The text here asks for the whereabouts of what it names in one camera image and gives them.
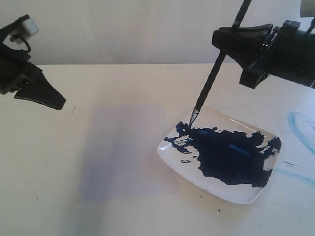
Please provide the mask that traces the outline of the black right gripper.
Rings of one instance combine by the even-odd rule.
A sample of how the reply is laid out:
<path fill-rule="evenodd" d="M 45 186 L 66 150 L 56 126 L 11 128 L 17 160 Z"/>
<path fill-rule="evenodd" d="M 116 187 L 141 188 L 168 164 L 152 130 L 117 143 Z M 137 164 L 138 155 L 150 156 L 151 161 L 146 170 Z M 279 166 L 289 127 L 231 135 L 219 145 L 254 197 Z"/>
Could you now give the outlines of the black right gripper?
<path fill-rule="evenodd" d="M 268 74 L 299 74 L 302 72 L 301 23 L 286 20 L 274 28 L 269 44 L 263 52 L 263 43 L 271 33 L 272 24 L 255 27 L 220 27 L 214 31 L 212 45 L 234 59 L 240 66 L 249 66 L 258 56 L 260 68 L 243 69 L 239 84 L 256 88 Z"/>

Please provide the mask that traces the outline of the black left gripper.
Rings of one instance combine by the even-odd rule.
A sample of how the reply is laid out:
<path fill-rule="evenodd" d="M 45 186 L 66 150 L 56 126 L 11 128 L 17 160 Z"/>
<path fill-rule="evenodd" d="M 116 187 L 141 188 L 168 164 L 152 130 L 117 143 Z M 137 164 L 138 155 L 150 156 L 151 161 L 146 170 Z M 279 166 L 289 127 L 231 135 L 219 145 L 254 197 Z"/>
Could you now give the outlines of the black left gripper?
<path fill-rule="evenodd" d="M 61 110 L 66 99 L 48 82 L 42 70 L 29 62 L 30 38 L 21 36 L 21 23 L 29 15 L 23 15 L 13 23 L 0 29 L 0 93 L 16 92 L 14 98 Z M 24 44 L 26 49 L 12 49 L 4 42 Z"/>

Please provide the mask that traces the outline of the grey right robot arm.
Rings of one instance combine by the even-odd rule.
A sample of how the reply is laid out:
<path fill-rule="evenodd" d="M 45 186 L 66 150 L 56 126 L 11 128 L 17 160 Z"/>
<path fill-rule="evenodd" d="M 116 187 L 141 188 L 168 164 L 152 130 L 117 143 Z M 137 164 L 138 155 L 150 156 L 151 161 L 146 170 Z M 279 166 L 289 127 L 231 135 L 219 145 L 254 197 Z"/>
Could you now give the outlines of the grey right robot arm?
<path fill-rule="evenodd" d="M 239 83 L 255 89 L 268 76 L 315 87 L 315 35 L 299 30 L 300 22 L 286 20 L 281 27 L 220 27 L 212 45 L 242 68 Z"/>

